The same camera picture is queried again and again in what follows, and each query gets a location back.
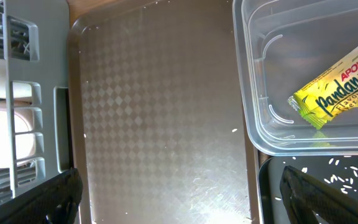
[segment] yellow snack wrapper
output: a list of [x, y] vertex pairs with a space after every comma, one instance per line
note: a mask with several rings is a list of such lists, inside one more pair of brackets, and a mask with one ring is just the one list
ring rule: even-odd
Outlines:
[[288, 99], [316, 129], [358, 108], [358, 47]]

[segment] dish rack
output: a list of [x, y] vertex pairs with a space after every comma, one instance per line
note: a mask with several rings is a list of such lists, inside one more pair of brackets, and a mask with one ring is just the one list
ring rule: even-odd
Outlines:
[[[0, 0], [0, 59], [6, 62], [11, 145], [10, 168], [0, 169], [0, 203], [69, 169], [66, 94], [69, 29], [68, 5], [64, 0]], [[31, 86], [30, 104], [14, 104], [13, 83]], [[15, 131], [16, 110], [32, 112], [33, 130]], [[34, 137], [34, 155], [17, 159], [16, 137], [20, 135]]]

